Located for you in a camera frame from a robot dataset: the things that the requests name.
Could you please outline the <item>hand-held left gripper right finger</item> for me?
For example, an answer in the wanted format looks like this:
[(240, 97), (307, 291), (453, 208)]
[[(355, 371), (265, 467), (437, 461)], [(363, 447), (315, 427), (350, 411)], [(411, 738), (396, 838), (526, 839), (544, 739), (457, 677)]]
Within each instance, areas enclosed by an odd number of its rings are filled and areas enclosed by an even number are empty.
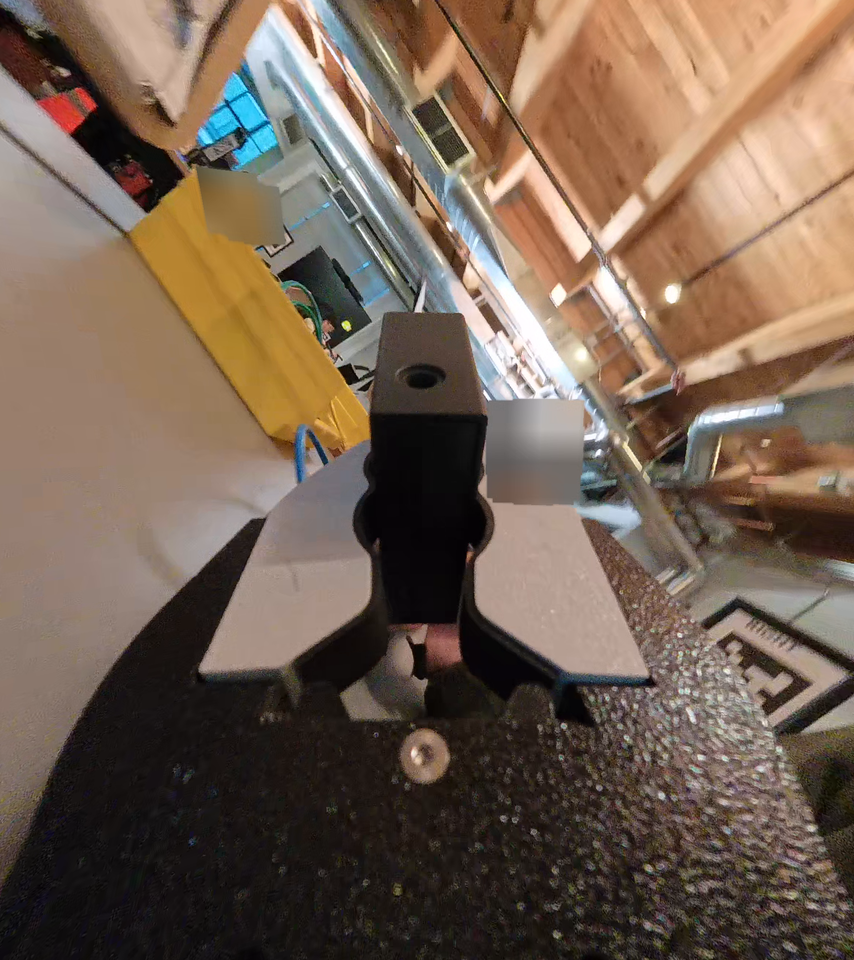
[(465, 570), (464, 660), (490, 687), (645, 686), (649, 668), (572, 506), (483, 501)]

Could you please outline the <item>red plastic bin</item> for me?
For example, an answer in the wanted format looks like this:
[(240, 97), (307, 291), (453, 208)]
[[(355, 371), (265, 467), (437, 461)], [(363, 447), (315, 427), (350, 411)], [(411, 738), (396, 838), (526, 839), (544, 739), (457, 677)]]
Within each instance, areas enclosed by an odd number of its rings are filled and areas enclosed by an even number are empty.
[(97, 102), (84, 87), (57, 91), (44, 96), (37, 105), (69, 137), (97, 112)]

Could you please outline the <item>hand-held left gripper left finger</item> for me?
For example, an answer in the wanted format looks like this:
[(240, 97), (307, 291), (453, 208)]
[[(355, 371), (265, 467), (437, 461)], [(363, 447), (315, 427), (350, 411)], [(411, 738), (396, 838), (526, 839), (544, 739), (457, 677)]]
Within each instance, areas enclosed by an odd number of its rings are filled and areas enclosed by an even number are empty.
[(354, 682), (385, 655), (378, 561), (356, 531), (365, 440), (270, 511), (198, 667), (207, 682)]

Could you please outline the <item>silver air duct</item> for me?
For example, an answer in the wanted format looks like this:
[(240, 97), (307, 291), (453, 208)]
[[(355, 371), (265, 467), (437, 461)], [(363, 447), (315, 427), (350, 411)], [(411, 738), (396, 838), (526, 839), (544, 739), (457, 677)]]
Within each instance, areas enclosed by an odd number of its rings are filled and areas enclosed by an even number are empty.
[[(279, 3), (270, 6), (257, 39), (265, 44), (265, 68), (299, 115), (304, 129), (328, 166), (353, 192), (363, 215), (379, 225), (387, 239), (403, 250), (409, 261), (419, 257), (416, 271), (428, 282), (435, 302), (457, 310), (467, 319), (478, 310), (468, 306), (461, 279), (441, 256), (436, 243), (418, 219), (373, 143), (350, 114), (324, 71), (311, 55)], [(410, 152), (415, 171), (424, 176), (439, 208), (452, 215), (457, 234), (464, 239), (470, 262), (479, 272), (481, 287), (532, 347), (535, 358), (554, 387), (579, 392), (596, 427), (586, 441), (612, 469), (620, 489), (630, 499), (645, 531), (649, 548), (666, 566), (658, 575), (675, 597), (698, 588), (705, 568), (697, 552), (676, 525), (638, 459), (625, 417), (612, 394), (601, 387), (587, 361), (575, 358), (573, 330), (548, 317), (541, 304), (545, 294), (519, 290), (518, 272), (507, 269), (502, 253), (513, 251), (494, 223), (486, 198), (461, 175), (442, 172), (428, 141), (415, 130), (396, 103), (384, 97), (388, 130), (400, 134), (400, 146)]]
[(815, 445), (854, 446), (854, 390), (760, 397), (708, 408), (688, 431), (681, 484), (697, 487), (712, 479), (723, 437), (784, 427), (797, 429)]

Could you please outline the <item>black network switch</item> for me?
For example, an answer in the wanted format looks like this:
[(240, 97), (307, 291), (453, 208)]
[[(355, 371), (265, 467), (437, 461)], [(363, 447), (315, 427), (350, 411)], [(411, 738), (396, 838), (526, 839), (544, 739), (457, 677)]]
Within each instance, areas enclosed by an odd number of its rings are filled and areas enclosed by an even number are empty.
[(459, 314), (386, 313), (369, 407), (367, 532), (390, 619), (456, 621), (478, 506), (487, 416)]

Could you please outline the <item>yellow plastic bin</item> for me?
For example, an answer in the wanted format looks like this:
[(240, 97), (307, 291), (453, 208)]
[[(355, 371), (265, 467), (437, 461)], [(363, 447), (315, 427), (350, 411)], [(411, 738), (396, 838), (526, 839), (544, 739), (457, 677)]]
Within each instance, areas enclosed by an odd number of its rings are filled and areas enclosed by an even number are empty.
[(266, 436), (307, 426), (327, 450), (370, 439), (366, 410), (252, 246), (211, 234), (190, 174), (130, 240)]

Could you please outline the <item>metal vent grille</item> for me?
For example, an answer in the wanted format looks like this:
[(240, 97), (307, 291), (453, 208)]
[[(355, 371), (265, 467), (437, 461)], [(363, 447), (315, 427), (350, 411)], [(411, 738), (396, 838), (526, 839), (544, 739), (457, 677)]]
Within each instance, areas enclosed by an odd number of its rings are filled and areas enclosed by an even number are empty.
[(416, 103), (409, 115), (444, 171), (455, 172), (472, 164), (476, 153), (437, 93)]

